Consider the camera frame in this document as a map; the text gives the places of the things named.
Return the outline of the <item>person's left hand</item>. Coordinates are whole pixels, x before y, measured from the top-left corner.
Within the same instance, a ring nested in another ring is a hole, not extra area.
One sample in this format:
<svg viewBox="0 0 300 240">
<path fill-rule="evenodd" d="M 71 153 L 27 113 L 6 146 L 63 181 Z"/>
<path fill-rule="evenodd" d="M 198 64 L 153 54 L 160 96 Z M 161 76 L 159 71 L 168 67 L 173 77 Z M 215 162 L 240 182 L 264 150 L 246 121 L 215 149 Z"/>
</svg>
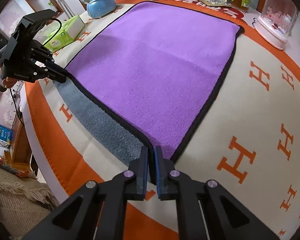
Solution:
<svg viewBox="0 0 300 240">
<path fill-rule="evenodd" d="M 18 82 L 17 79 L 12 77 L 6 77 L 2 80 L 1 86 L 4 88 L 12 88 Z"/>
</svg>

